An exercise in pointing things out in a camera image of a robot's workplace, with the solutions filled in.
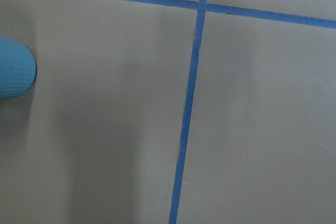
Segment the teal ceramic mug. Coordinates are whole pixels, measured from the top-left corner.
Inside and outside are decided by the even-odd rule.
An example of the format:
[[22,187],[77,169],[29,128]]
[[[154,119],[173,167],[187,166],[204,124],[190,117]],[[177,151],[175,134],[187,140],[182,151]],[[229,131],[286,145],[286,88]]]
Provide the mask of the teal ceramic mug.
[[27,92],[36,78],[36,69],[35,59],[25,45],[1,36],[1,99]]

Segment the crossing blue tape strip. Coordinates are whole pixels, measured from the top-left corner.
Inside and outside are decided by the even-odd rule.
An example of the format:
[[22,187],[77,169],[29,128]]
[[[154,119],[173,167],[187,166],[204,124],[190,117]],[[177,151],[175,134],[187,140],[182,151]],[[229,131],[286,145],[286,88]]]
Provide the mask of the crossing blue tape strip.
[[195,22],[195,39],[192,47],[191,61],[190,61],[190,69],[188,72],[188,82],[187,82],[187,90],[186,90],[186,99],[185,106],[183,112],[183,120],[181,126],[181,134],[180,134],[180,145],[179,145],[179,155],[176,162],[175,169],[175,177],[174,177],[174,186],[172,191],[172,199],[170,206],[170,214],[169,214],[169,224],[177,223],[178,219],[178,210],[180,205],[181,198],[181,190],[183,184],[183,175],[184,175],[184,167],[185,167],[185,159],[187,153],[187,145],[188,145],[188,135],[190,132],[190,124],[191,124],[191,116],[193,109],[193,101],[194,101],[194,92],[196,87],[196,78],[198,72],[198,59],[199,59],[199,51],[202,44],[202,36],[204,29],[204,21],[206,14],[206,5],[207,0],[199,0],[197,4],[197,16]]

